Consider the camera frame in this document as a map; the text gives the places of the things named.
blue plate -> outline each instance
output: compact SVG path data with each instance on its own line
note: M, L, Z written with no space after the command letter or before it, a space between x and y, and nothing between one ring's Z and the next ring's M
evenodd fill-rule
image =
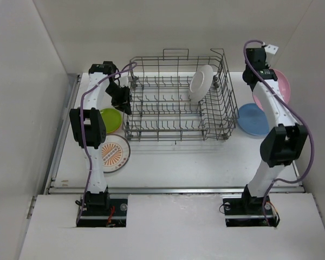
M265 113L255 103L241 106L238 115L238 124L246 133L260 136L270 132Z

metal wire basket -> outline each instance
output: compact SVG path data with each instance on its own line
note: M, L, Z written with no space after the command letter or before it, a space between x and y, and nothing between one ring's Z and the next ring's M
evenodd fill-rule
M162 56L135 57L131 72L132 115L123 117L131 141L226 140L236 127L238 109L223 49L191 56L188 49L164 49ZM206 96L192 103L194 73L209 64L213 82Z

white robotic arm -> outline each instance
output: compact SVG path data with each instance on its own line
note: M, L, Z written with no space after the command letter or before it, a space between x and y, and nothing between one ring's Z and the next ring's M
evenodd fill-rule
M89 75L89 85L87 91L91 90L95 87L95 85L103 78L105 78L107 74L95 72ZM101 105L101 101L103 96L105 95L106 89L109 86L109 79L104 80L97 88L95 88L92 92L87 94L84 97L84 109L98 109ZM90 180L88 184L88 189L90 193L100 193L105 192L107 183L105 176L103 175L103 166L102 166L102 158L101 158L101 148L98 147L95 149L94 147L87 147L88 153L90 154L92 160L92 174L90 175ZM90 163L88 157L82 149L84 153L84 158L86 160L87 170L89 171Z
M265 207L265 202L269 202L268 192L283 169L299 158L308 135L305 126L299 125L277 99L283 100L283 96L274 70L269 69L277 50L278 47L265 44L261 48L244 50L246 69L243 80L260 100L270 132L260 145L262 160L259 168L241 197L223 199L227 226L278 225L271 207Z
M266 80L266 82L274 90L275 95L283 99L278 87L278 81ZM279 125L294 126L297 124L292 114L277 101L272 92L270 92L262 82L258 82L255 85L253 93L260 100L269 123L269 129L273 129ZM265 161L261 160L253 180L248 183L250 194L253 197L263 197L272 181L278 177L285 167L284 165L269 167Z
M127 199L111 199L103 175L101 144L106 139L106 126L98 108L106 92L112 97L113 107L131 114L130 89L119 87L114 82L114 76L128 72L135 66L136 63L130 63L122 71L118 71L111 61L93 64L89 69L89 85L82 95L81 107L70 110L74 139L82 148L88 170L83 197L76 201L79 206L77 226L125 226L126 210L119 209L127 207Z

white table surface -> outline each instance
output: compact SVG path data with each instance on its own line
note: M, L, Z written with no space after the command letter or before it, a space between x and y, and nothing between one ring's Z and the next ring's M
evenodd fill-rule
M231 73L231 78L238 108L253 102L242 73ZM84 73L74 107L79 106L88 82L89 76ZM101 109L111 107L109 98L105 95ZM123 135L121 129L115 133ZM176 145L166 141L130 142L132 152L128 163L123 169L107 174L106 180L109 187L244 187L260 163L262 140L237 128L227 141L178 141ZM69 126L54 186L84 187L87 174L83 154ZM280 177L296 180L293 166L288 166Z
M311 194L272 194L273 227L226 227L220 195L130 196L127 227L75 228L77 195L38 196L20 260L325 260Z

orange wire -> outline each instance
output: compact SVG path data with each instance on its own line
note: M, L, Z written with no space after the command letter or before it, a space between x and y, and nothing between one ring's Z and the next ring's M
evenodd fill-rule
M274 205L270 201L268 201L267 203L269 203L274 208L274 210L276 211L276 213L278 213L276 207L274 207Z
M115 211L115 207L112 206L112 208L111 208L111 210L110 210L110 215L109 215L109 217L108 217L108 219L107 219L107 224L106 224L106 225L108 225L109 223L111 223L111 220L112 220L112 217L113 217L114 211Z

